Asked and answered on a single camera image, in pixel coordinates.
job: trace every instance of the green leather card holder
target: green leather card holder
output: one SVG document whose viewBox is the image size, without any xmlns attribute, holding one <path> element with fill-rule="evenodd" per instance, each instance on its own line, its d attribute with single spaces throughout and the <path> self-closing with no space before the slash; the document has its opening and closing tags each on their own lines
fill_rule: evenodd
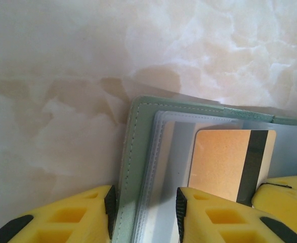
<svg viewBox="0 0 297 243">
<path fill-rule="evenodd" d="M 154 116 L 160 110 L 297 125 L 297 119 L 276 117 L 222 105 L 207 105 L 151 96 L 137 97 L 132 102 L 126 129 L 113 243 L 132 242 L 138 201 L 142 193 L 142 182 L 150 151 Z"/>
</svg>

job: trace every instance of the orange card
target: orange card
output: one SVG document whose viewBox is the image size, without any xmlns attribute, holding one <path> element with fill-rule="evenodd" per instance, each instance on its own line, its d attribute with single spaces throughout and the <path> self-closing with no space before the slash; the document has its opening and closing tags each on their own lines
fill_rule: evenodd
<svg viewBox="0 0 297 243">
<path fill-rule="evenodd" d="M 275 137 L 272 130 L 199 131 L 189 187 L 251 206 L 267 178 Z"/>
</svg>

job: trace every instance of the black magnetic stripe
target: black magnetic stripe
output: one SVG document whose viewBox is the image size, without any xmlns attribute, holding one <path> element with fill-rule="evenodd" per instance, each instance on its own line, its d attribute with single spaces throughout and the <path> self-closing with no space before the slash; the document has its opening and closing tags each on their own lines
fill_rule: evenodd
<svg viewBox="0 0 297 243">
<path fill-rule="evenodd" d="M 266 140 L 267 130 L 251 130 L 243 173 L 241 175 L 237 202 L 251 206 L 251 199 L 258 183 Z"/>
<path fill-rule="evenodd" d="M 9 221 L 0 229 L 0 243 L 8 243 L 27 224 L 29 224 L 32 219 L 32 215 L 25 215 Z"/>
<path fill-rule="evenodd" d="M 187 199 L 185 198 L 181 188 L 178 187 L 176 199 L 176 214 L 178 220 L 178 229 L 180 235 L 180 243 L 183 243 L 184 238 L 184 218 L 187 213 Z"/>
</svg>

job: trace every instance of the marble pattern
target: marble pattern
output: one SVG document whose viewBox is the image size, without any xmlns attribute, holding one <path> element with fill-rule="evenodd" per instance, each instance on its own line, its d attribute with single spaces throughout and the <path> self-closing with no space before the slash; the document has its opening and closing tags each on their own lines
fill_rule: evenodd
<svg viewBox="0 0 297 243">
<path fill-rule="evenodd" d="M 0 0 L 0 226 L 117 183 L 139 94 L 297 117 L 297 0 Z"/>
</svg>

